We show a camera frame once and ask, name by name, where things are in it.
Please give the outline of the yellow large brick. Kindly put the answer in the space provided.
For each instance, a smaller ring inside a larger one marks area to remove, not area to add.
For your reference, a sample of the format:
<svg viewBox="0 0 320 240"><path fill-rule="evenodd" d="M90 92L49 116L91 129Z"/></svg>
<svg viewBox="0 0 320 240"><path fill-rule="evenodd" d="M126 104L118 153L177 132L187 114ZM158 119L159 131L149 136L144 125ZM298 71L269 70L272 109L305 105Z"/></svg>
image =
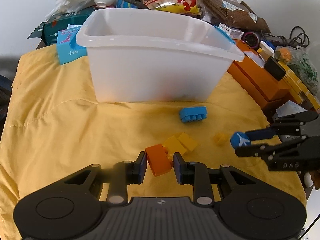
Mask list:
<svg viewBox="0 0 320 240"><path fill-rule="evenodd" d="M168 138L164 143L163 146L166 148L168 152L168 158L173 160L174 153L178 152L181 155L187 153L187 149L178 141L175 136Z"/></svg>

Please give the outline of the orange brick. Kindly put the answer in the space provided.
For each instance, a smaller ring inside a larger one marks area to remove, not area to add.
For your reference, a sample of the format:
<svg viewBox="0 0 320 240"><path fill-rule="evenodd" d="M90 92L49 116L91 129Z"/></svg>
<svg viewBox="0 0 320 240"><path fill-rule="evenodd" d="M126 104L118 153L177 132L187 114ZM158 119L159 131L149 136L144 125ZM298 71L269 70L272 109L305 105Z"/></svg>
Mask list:
<svg viewBox="0 0 320 240"><path fill-rule="evenodd" d="M171 171L172 163L162 144L153 145L145 149L149 167L154 177L159 177Z"/></svg>

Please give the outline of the blue round airplane disc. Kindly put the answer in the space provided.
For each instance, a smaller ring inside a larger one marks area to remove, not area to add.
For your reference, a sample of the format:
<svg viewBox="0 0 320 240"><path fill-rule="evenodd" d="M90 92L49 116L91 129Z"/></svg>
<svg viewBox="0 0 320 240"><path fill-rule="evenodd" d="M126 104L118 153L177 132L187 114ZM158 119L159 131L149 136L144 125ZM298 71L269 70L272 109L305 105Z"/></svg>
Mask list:
<svg viewBox="0 0 320 240"><path fill-rule="evenodd" d="M230 138L230 143L234 149L252 145L249 137L242 132L235 132Z"/></svg>

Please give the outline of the light blue long brick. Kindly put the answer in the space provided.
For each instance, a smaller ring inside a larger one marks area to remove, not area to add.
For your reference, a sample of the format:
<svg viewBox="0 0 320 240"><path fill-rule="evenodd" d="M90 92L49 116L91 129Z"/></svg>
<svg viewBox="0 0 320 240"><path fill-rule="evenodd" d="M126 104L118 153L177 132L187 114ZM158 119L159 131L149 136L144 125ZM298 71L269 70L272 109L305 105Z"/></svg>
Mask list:
<svg viewBox="0 0 320 240"><path fill-rule="evenodd" d="M179 111L179 117L183 123L204 120L207 118L207 114L208 112L205 106L187 107Z"/></svg>

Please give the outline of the orange cardboard box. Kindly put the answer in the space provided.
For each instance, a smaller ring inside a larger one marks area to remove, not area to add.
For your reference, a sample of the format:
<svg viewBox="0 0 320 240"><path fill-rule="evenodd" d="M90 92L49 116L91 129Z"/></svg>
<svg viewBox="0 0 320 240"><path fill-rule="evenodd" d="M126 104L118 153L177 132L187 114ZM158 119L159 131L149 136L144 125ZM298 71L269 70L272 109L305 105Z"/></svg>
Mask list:
<svg viewBox="0 0 320 240"><path fill-rule="evenodd" d="M228 72L262 111L275 110L289 100L297 102L290 94L291 87L284 80L277 81L247 55L242 62L234 61Z"/></svg>

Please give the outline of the yellow cloth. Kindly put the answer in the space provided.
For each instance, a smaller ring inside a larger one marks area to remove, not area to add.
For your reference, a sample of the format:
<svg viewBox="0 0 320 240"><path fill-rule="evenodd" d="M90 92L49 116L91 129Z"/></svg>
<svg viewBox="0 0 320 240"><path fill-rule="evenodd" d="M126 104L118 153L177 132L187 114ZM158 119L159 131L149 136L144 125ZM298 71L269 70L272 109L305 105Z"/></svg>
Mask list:
<svg viewBox="0 0 320 240"><path fill-rule="evenodd" d="M226 73L204 103L208 117L184 124L191 102L98 103L88 59L59 64L55 46L31 51L18 63L1 137L1 239L20 239L17 202L90 164L104 168L135 160L147 147L188 134L198 145L185 160L210 168L232 165L306 203L295 172L270 172L260 158L239 158L213 136L264 128L260 107Z"/></svg>

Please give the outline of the black small box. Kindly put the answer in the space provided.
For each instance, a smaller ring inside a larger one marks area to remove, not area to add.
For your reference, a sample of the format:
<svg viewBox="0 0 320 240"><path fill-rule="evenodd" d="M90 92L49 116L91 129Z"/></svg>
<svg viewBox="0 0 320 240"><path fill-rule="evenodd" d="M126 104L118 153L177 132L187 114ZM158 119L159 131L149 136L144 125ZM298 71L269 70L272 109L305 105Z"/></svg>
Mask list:
<svg viewBox="0 0 320 240"><path fill-rule="evenodd" d="M264 69L269 74L271 74L277 81L280 81L286 75L286 70L273 57L269 57L265 61Z"/></svg>

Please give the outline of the green mesh bag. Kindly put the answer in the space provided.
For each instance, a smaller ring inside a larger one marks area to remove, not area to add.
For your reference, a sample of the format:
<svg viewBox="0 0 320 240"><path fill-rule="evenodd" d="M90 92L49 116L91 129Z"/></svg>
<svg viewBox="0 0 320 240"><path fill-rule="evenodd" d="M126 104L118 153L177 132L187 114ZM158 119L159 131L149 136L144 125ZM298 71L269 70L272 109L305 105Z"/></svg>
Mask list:
<svg viewBox="0 0 320 240"><path fill-rule="evenodd" d="M306 85L314 96L319 95L319 74L303 48L277 46L274 57L285 63Z"/></svg>

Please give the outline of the translucent plastic storage bin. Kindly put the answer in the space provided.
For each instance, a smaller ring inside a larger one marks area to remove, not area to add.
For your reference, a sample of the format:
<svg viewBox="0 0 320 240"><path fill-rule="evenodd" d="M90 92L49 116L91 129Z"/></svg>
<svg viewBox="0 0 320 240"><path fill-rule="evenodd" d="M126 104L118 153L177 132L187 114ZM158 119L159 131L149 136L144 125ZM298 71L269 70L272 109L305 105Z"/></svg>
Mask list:
<svg viewBox="0 0 320 240"><path fill-rule="evenodd" d="M76 36L99 102L206 101L243 52L202 20L146 9L99 9Z"/></svg>

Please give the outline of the small white carton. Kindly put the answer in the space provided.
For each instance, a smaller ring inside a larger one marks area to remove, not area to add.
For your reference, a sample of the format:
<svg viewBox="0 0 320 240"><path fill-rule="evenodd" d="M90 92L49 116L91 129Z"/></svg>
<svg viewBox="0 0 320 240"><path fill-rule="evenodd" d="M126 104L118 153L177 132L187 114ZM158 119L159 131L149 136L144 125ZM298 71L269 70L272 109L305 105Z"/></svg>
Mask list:
<svg viewBox="0 0 320 240"><path fill-rule="evenodd" d="M222 23L219 24L218 28L224 31L231 39L234 39L234 40L240 40L244 35L243 31L240 31L239 29L231 28Z"/></svg>

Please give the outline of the light blue small box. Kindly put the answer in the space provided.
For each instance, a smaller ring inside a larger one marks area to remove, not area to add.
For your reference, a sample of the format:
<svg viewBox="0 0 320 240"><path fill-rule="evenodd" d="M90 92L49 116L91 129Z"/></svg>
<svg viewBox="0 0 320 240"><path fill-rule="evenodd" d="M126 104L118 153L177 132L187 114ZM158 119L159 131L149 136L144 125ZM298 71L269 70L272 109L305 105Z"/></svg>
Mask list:
<svg viewBox="0 0 320 240"><path fill-rule="evenodd" d="M87 56L87 49L76 42L76 35L80 28L80 26L77 26L58 31L56 50L61 65Z"/></svg>

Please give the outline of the brown padded paper bag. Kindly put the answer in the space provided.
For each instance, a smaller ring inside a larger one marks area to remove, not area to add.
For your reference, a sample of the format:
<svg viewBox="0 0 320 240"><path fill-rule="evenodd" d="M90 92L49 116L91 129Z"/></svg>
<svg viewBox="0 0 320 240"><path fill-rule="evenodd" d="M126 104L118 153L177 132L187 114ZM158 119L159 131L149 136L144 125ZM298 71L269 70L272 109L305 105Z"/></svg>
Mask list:
<svg viewBox="0 0 320 240"><path fill-rule="evenodd" d="M218 26L256 31L270 34L271 31L263 18L258 17L244 3L229 0L203 0L203 6L210 17L210 23Z"/></svg>

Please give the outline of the dark green box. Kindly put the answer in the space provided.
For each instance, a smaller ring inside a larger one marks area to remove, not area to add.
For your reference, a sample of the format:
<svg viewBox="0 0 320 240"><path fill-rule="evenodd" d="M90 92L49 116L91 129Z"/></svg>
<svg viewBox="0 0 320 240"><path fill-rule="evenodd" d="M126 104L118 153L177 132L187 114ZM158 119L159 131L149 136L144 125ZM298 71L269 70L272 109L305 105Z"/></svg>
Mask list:
<svg viewBox="0 0 320 240"><path fill-rule="evenodd" d="M55 44L58 31L67 29L69 25L82 25L95 10L98 8L88 7L78 12L54 15L36 27L28 39L40 38L46 46Z"/></svg>

